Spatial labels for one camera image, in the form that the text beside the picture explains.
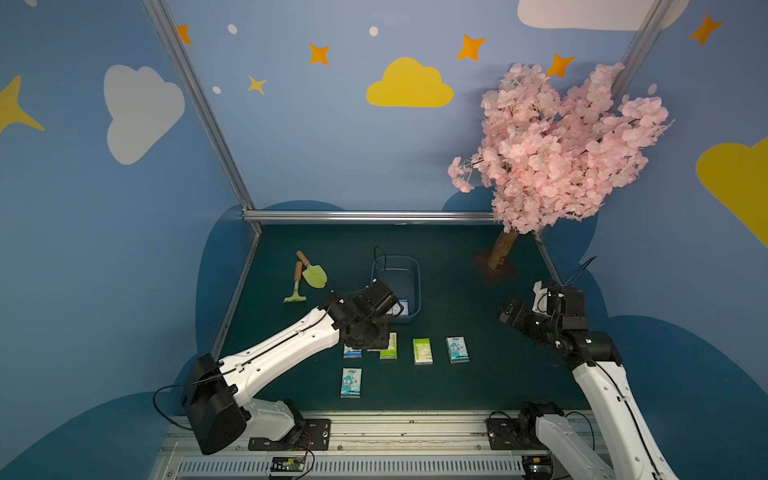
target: wooden handle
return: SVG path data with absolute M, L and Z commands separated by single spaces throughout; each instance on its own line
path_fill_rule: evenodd
M 303 253 L 301 253 L 301 250 L 296 252 L 296 256 L 299 257 L 299 260 L 301 260 L 301 263 L 303 263 L 304 266 L 309 266 L 310 265 L 310 261 L 306 259 L 306 257 L 304 256 Z

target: tree trunk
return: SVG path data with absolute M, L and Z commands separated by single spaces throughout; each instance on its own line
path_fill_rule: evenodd
M 493 250 L 491 250 L 491 254 L 488 255 L 489 269 L 497 270 L 504 263 L 504 260 L 509 254 L 509 250 L 512 248 L 512 244 L 515 243 L 518 235 L 519 233 L 515 229 L 512 229 L 509 233 L 502 231 L 498 235 L 496 242 L 493 244 Z

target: yellow star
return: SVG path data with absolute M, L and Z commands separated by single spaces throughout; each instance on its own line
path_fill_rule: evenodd
M 707 17 L 704 19 L 704 23 L 702 23 L 699 29 L 690 36 L 690 39 L 698 40 L 699 45 L 703 47 L 704 44 L 707 43 L 707 39 L 710 37 L 710 33 L 715 31 L 715 28 L 721 26 L 722 24 L 723 22 L 712 22 L 710 16 L 707 15 Z
M 176 27 L 176 29 L 179 31 L 179 36 L 181 37 L 181 41 L 192 45 L 192 41 L 190 40 L 190 36 L 188 32 L 189 27 L 190 27 L 189 25 L 182 25 L 180 27 Z
M 250 78 L 250 88 L 248 89 L 248 91 L 258 90 L 261 92 L 262 95 L 264 95 L 264 90 L 261 89 L 261 86 L 266 83 L 266 80 L 255 81 L 253 77 L 251 77 L 250 75 L 248 75 L 248 78 Z
M 38 130 L 45 130 L 18 106 L 18 89 L 21 86 L 22 77 L 17 75 L 3 91 L 0 91 L 0 133 L 10 124 L 24 124 Z
M 576 57 L 560 58 L 560 55 L 554 54 L 552 66 L 549 68 L 549 70 L 547 70 L 546 75 L 557 75 L 558 77 L 563 78 L 563 75 L 565 75 L 565 69 L 575 59 Z
M 462 47 L 462 50 L 458 53 L 456 60 L 461 60 L 462 58 L 471 58 L 472 60 L 477 61 L 478 50 L 480 50 L 480 45 L 482 45 L 482 42 L 484 41 L 484 38 L 472 40 L 470 37 L 464 35 L 464 47 Z
M 330 47 L 319 48 L 310 44 L 310 48 L 312 49 L 312 60 L 310 60 L 310 64 L 319 62 L 328 65 L 328 59 L 326 58 L 326 55 L 328 54 L 328 49 Z

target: yellow cloud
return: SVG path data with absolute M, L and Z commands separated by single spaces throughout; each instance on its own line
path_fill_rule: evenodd
M 696 163 L 699 181 L 768 247 L 768 138 L 754 147 L 715 145 Z
M 381 81 L 368 87 L 366 99 L 377 107 L 443 107 L 453 99 L 453 90 L 442 83 L 436 68 L 403 57 L 389 64 Z

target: black motor joint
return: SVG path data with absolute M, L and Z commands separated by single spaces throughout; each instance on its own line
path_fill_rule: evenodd
M 537 343 L 554 347 L 571 368 L 584 362 L 621 364 L 621 355 L 611 337 L 604 332 L 589 331 L 584 292 L 554 282 L 544 286 L 548 289 L 546 313 L 534 312 L 521 300 L 513 299 L 502 309 L 501 322 Z
M 381 280 L 351 299 L 331 291 L 317 307 L 326 310 L 339 330 L 339 343 L 355 349 L 385 349 L 389 345 L 387 313 L 398 303 L 397 297 Z

